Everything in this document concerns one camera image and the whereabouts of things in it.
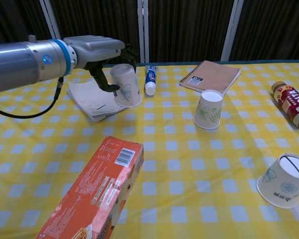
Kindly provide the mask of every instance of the orange cardboard box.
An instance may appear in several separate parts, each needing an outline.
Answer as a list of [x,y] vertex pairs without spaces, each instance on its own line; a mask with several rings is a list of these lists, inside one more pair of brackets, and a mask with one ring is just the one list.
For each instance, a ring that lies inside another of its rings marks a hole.
[[143,161],[143,145],[106,137],[36,238],[108,239]]

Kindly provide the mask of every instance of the stack of paper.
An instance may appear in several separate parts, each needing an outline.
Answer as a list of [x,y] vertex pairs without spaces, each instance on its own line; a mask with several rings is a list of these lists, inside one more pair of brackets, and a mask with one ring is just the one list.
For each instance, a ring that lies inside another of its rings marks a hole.
[[95,81],[79,84],[69,82],[67,92],[92,121],[100,121],[126,109],[115,103],[113,93],[102,91]]

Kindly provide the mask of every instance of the barcode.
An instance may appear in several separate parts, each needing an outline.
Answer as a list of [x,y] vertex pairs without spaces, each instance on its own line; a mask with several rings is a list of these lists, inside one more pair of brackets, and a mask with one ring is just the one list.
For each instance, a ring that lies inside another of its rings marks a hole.
[[191,85],[195,85],[195,86],[198,86],[199,83],[202,81],[203,79],[202,78],[199,78],[197,76],[194,76],[193,78],[191,78],[188,83],[191,84]]
[[134,154],[135,151],[123,148],[118,158],[115,160],[115,163],[124,167],[128,167],[131,160],[133,159]]

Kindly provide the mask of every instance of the white paper cup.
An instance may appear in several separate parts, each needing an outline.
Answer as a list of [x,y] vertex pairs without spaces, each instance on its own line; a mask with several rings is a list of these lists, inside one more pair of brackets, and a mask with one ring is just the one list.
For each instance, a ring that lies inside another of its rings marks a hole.
[[269,203],[280,208],[292,208],[299,202],[299,156],[281,155],[258,178],[257,190]]
[[133,66],[129,64],[116,65],[112,67],[110,74],[113,84],[120,87],[118,91],[114,92],[115,102],[123,107],[138,106],[142,97]]
[[214,129],[220,125],[223,95],[214,90],[203,91],[194,115],[194,123],[204,129]]

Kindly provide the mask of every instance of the spiral notebook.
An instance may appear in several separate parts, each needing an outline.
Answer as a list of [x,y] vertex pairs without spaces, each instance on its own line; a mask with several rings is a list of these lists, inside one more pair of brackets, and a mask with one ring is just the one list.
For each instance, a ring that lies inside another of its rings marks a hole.
[[239,68],[203,61],[179,84],[199,92],[216,90],[225,95],[240,74]]

